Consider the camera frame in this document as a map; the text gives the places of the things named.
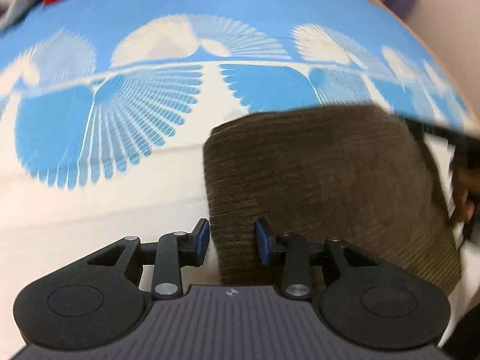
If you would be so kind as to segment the person's right hand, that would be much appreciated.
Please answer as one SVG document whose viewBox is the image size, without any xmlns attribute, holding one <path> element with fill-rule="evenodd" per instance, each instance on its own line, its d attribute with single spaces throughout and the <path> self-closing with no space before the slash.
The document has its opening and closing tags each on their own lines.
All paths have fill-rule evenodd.
<svg viewBox="0 0 480 360">
<path fill-rule="evenodd" d="M 456 156 L 450 164 L 451 198 L 454 211 L 451 218 L 457 223 L 468 223 L 473 217 L 475 204 L 470 194 L 479 194 L 479 169 L 468 169 L 465 159 Z"/>
</svg>

